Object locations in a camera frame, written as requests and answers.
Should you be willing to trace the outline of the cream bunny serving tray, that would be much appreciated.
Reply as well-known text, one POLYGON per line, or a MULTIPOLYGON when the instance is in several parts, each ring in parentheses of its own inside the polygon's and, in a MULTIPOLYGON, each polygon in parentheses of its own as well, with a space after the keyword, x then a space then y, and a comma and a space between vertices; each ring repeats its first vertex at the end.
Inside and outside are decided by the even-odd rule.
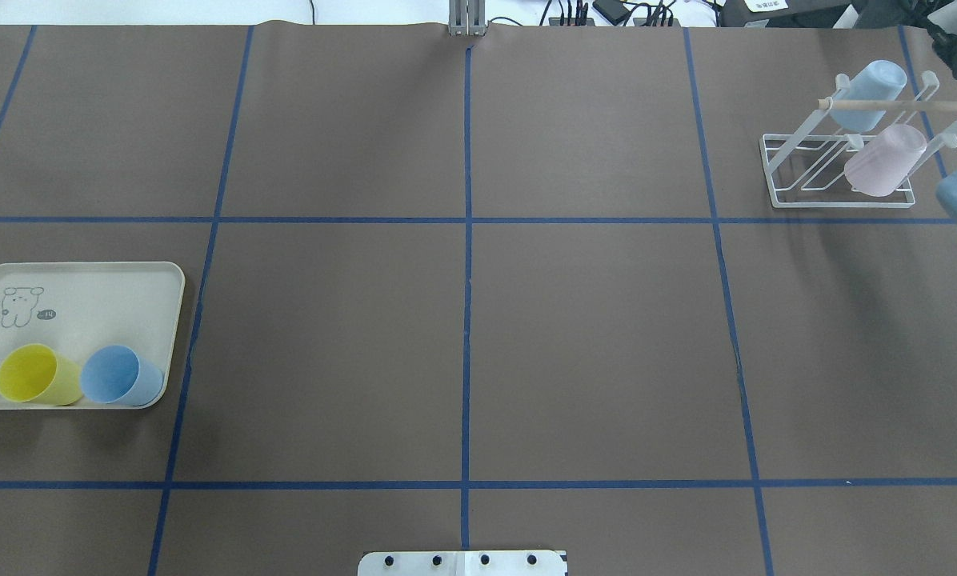
POLYGON ((128 346, 154 363, 165 389, 143 407, 82 395, 62 407, 10 402, 0 410, 140 410, 169 383, 186 277, 173 262, 24 262, 0 265, 0 365, 25 344, 46 344, 80 366, 97 350, 128 346))

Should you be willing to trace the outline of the light blue plastic cup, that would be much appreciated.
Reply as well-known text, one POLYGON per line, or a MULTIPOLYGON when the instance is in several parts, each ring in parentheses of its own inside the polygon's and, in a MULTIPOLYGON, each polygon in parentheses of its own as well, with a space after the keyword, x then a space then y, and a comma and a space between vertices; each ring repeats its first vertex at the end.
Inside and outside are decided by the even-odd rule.
MULTIPOLYGON (((848 101, 895 101, 906 85, 907 74, 895 62, 878 59, 868 63, 849 80, 838 99, 848 101)), ((885 110, 833 109, 830 117, 849 134, 867 134, 879 124, 885 110)))

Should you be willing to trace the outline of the yellow plastic cup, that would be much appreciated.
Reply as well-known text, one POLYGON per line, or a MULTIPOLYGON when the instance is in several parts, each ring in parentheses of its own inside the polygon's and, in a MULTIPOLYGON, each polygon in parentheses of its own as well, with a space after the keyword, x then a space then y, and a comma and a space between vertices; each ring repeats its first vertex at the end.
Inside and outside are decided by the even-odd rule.
POLYGON ((10 402, 62 407, 82 398, 81 368, 46 344, 25 344, 0 365, 0 394, 10 402))

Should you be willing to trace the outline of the pink plastic cup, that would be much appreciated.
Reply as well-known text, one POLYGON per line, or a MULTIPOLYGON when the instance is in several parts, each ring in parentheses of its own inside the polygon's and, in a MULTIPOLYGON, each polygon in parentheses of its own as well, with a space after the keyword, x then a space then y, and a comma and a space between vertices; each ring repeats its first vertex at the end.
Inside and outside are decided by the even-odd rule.
POLYGON ((852 189, 873 198, 895 192, 927 149, 927 139, 913 126, 886 127, 845 164, 852 189))

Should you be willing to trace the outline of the aluminium frame post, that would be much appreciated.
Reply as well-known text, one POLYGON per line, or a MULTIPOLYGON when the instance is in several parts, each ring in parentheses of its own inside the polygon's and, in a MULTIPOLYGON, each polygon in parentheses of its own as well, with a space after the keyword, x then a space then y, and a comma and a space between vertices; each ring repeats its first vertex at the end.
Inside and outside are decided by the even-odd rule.
POLYGON ((448 33, 452 37, 485 36, 488 30, 485 0, 450 0, 448 33))

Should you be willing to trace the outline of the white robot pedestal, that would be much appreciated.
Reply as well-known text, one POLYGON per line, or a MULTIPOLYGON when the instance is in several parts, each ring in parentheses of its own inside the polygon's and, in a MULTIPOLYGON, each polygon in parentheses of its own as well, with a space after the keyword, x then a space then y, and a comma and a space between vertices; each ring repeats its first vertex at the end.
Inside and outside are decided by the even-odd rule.
POLYGON ((358 575, 567 575, 557 550, 375 551, 362 556, 358 575))

